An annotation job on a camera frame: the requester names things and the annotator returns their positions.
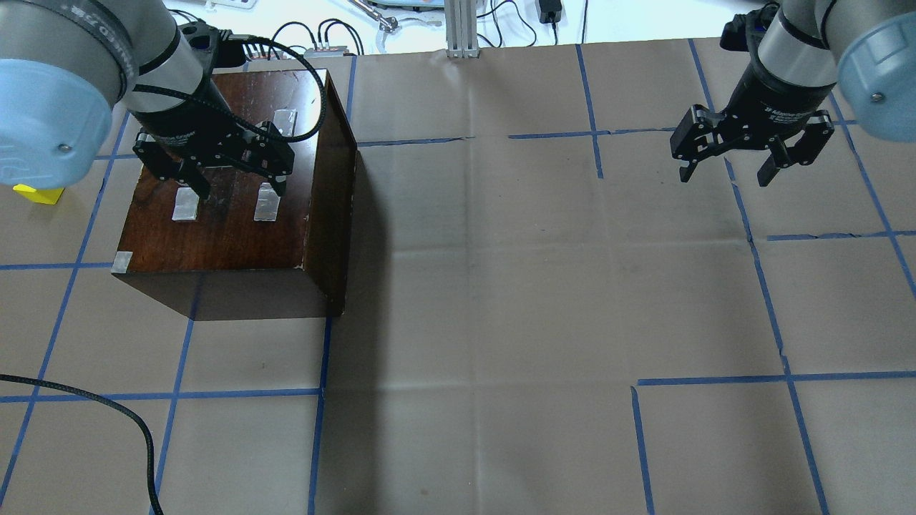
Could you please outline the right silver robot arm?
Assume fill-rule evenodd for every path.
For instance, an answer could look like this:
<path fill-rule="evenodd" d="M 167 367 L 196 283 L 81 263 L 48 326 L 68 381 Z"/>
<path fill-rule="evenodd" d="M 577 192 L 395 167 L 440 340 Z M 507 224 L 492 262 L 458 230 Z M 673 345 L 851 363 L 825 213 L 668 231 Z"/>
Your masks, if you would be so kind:
<path fill-rule="evenodd" d="M 835 86 L 870 136 L 914 141 L 914 29 L 912 1 L 770 1 L 736 14 L 719 44 L 749 65 L 722 111 L 695 104 L 673 132 L 681 181 L 733 149 L 769 151 L 762 187 L 810 165 L 834 133 L 822 102 Z"/>

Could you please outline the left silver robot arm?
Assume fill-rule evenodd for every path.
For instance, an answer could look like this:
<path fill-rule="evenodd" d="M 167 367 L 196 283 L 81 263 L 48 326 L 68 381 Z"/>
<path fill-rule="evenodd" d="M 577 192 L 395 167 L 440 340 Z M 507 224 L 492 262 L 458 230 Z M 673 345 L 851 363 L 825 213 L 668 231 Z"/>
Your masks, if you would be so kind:
<path fill-rule="evenodd" d="M 210 194 L 206 167 L 235 167 L 284 195 L 294 153 L 271 122 L 245 128 L 212 78 L 245 62 L 242 40 L 181 24 L 160 1 L 4 1 L 2 183 L 65 188 L 89 171 L 121 105 L 134 151 L 159 180 Z"/>

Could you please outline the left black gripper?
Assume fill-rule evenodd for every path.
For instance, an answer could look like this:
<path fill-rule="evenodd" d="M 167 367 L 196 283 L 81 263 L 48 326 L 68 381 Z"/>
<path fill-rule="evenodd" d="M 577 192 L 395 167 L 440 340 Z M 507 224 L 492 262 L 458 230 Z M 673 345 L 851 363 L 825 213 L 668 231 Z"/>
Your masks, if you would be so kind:
<path fill-rule="evenodd" d="M 256 126 L 271 137 L 233 128 L 214 137 L 190 134 L 169 146 L 142 130 L 135 137 L 134 153 L 154 178 L 180 180 L 203 201 L 210 196 L 210 183 L 203 175 L 206 167 L 235 167 L 258 174 L 282 197 L 287 192 L 287 176 L 294 169 L 295 152 L 289 143 L 276 140 L 283 132 L 273 123 Z"/>

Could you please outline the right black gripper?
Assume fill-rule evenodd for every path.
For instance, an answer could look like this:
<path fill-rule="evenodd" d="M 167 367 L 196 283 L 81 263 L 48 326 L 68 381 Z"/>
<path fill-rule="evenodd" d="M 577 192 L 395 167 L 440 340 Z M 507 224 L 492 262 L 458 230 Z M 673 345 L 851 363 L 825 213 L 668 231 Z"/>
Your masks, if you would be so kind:
<path fill-rule="evenodd" d="M 785 167 L 814 163 L 834 131 L 825 110 L 803 114 L 798 122 L 776 124 L 766 115 L 747 119 L 695 104 L 671 135 L 670 153 L 680 160 L 678 178 L 687 183 L 699 163 L 710 157 L 733 149 L 769 151 L 758 170 L 758 184 L 765 188 Z"/>

